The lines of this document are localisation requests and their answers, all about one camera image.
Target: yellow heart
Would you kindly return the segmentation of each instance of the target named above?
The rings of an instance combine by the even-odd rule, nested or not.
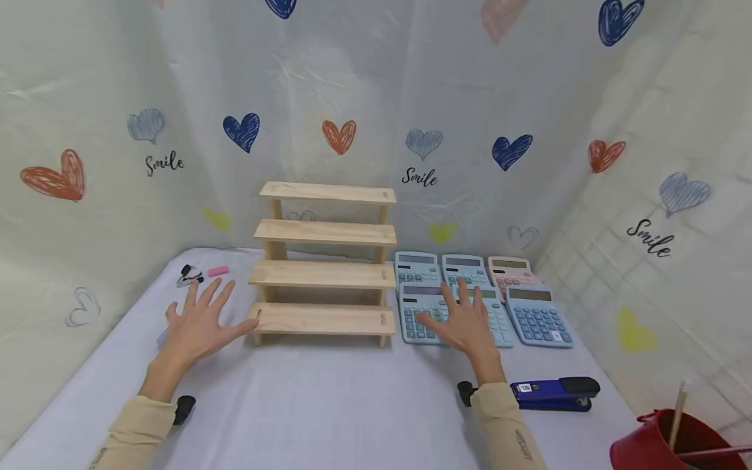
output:
[[[434,243],[442,244],[447,243],[456,230],[457,224],[455,223],[445,223],[444,225],[432,223],[428,228],[428,233],[431,235]]]
[[[637,321],[637,316],[627,307],[619,311],[616,330],[621,347],[628,351],[649,351],[658,348],[658,337]]]
[[[227,214],[217,214],[211,209],[204,209],[204,217],[209,223],[219,230],[227,230],[230,228],[230,216]]]

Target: red cup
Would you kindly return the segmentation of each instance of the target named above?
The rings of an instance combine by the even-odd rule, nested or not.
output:
[[[672,409],[638,417],[637,421],[643,425],[611,445],[614,470],[687,470],[687,464],[677,453],[731,447],[708,425],[684,413],[672,452],[667,441],[673,420]],[[747,470],[738,455],[696,459],[692,465],[701,470]]]

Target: pink eraser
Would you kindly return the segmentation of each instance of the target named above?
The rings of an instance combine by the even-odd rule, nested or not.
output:
[[[222,274],[227,274],[229,272],[230,272],[230,270],[229,270],[229,268],[227,266],[220,266],[219,268],[212,268],[212,269],[210,269],[209,272],[206,273],[206,275],[208,277],[214,277],[214,276],[220,276]]]

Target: hand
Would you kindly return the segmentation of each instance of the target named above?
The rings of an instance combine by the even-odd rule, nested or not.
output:
[[[417,320],[436,332],[445,343],[467,354],[475,371],[478,386],[506,381],[501,355],[488,328],[488,310],[483,303],[481,288],[475,286],[475,298],[472,303],[467,284],[462,278],[459,279],[459,304],[455,302],[446,283],[441,283],[441,293],[449,308],[449,319],[440,322],[421,312],[417,314]]]
[[[162,342],[159,354],[149,365],[139,395],[170,402],[177,383],[194,362],[216,353],[239,336],[252,332],[259,325],[259,321],[253,318],[229,328],[220,326],[220,311],[235,288],[235,282],[230,281],[217,299],[211,302],[221,283],[222,279],[217,278],[196,301],[199,283],[194,280],[188,288],[183,314],[177,314],[177,302],[172,302],[167,308],[167,336]]]

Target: white table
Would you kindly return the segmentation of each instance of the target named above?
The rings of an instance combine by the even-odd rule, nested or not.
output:
[[[122,404],[138,390],[165,328],[164,310],[186,290],[180,268],[230,267],[237,286],[225,325],[243,320],[256,288],[247,278],[261,250],[189,250],[173,259],[39,419],[0,462],[0,470],[81,470],[102,444]],[[392,294],[391,305],[395,299]],[[550,470],[611,468],[608,448],[635,416],[575,335],[572,350],[502,350],[507,378],[588,375],[601,393],[588,413],[524,411]],[[448,347],[376,338],[266,336],[237,340],[203,359],[177,396],[197,399],[189,420],[159,449],[165,470],[472,470],[488,456],[472,410],[456,392],[474,381],[467,359]]]

